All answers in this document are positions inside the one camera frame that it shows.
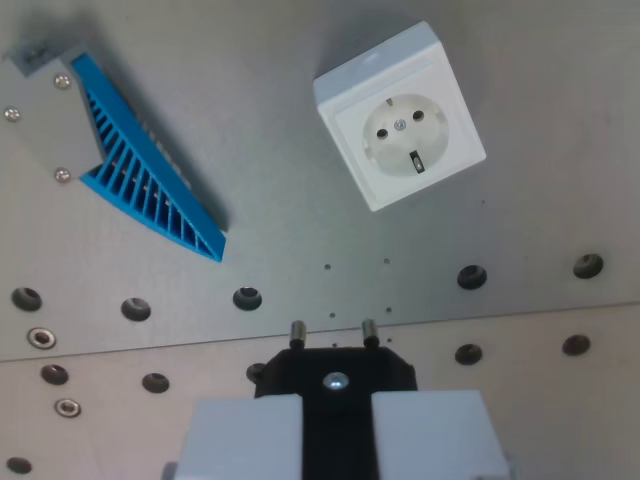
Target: screw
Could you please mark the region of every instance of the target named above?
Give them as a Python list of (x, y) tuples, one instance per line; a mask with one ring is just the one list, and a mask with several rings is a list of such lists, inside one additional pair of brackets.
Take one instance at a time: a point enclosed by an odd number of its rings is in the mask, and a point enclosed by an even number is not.
[(48, 350), (56, 344), (55, 335), (45, 328), (32, 328), (27, 333), (27, 340), (40, 350)]
[(58, 73), (53, 79), (53, 83), (60, 90), (66, 90), (71, 86), (71, 79), (66, 73)]
[(53, 173), (56, 181), (60, 183), (67, 183), (71, 180), (71, 173), (64, 167), (56, 168), (56, 171)]
[(7, 107), (4, 109), (4, 118), (11, 123), (16, 123), (20, 120), (20, 112), (16, 107)]
[(349, 385), (349, 377), (347, 377), (342, 372), (331, 372), (326, 377), (324, 377), (322, 383), (329, 390), (342, 390), (343, 388), (346, 388), (347, 385)]
[(58, 400), (53, 408), (58, 415), (62, 415), (67, 418), (74, 418), (80, 415), (80, 404), (70, 398), (62, 398)]

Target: screw head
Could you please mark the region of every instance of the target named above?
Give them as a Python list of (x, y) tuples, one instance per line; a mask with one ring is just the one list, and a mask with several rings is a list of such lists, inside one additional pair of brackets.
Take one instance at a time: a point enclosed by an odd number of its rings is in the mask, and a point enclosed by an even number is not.
[(342, 390), (349, 385), (349, 377), (342, 372), (331, 372), (322, 380), (322, 383), (329, 390)]
[(53, 173), (56, 181), (60, 183), (67, 183), (71, 180), (71, 173), (66, 168), (60, 167), (56, 168), (56, 171)]
[(16, 107), (7, 107), (4, 109), (4, 118), (11, 123), (16, 123), (20, 120), (20, 111)]
[(70, 398), (61, 398), (58, 400), (53, 408), (55, 408), (58, 415), (62, 415), (67, 418), (74, 418), (80, 415), (80, 404)]
[(60, 90), (66, 90), (71, 86), (71, 78), (69, 78), (69, 75), (67, 75), (66, 73), (58, 73), (53, 78), (53, 83)]

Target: metal pin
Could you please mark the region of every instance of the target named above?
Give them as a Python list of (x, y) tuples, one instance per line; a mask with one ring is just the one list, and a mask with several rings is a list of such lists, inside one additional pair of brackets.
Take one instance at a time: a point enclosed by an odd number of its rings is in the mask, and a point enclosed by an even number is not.
[(378, 327), (376, 322), (368, 318), (362, 322), (362, 338), (364, 338), (365, 347), (377, 347), (380, 345), (380, 339), (378, 338)]
[(307, 339), (307, 326), (302, 320), (291, 323), (291, 333), (289, 335), (289, 348), (302, 350)]
[(411, 157), (411, 162), (413, 162), (413, 168), (416, 169), (416, 172), (418, 173), (424, 172), (424, 164), (422, 163), (422, 159), (420, 158), (420, 155), (418, 155), (418, 151), (414, 150), (409, 154), (409, 156)]

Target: socket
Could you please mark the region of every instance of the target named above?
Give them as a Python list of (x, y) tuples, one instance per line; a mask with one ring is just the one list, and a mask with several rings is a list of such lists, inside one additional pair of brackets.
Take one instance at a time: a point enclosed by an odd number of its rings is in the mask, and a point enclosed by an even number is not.
[(372, 211), (486, 158), (442, 43), (425, 22), (313, 86), (318, 112)]

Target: metal prong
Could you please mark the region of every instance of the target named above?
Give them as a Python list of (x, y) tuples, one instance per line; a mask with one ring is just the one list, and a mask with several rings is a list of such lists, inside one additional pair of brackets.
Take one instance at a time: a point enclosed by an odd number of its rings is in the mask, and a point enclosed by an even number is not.
[(302, 320), (291, 323), (291, 334), (289, 335), (289, 348), (302, 350), (307, 339), (307, 326)]
[(368, 318), (362, 322), (362, 338), (364, 339), (365, 347), (377, 347), (380, 345), (380, 339), (378, 338), (378, 327), (376, 322)]

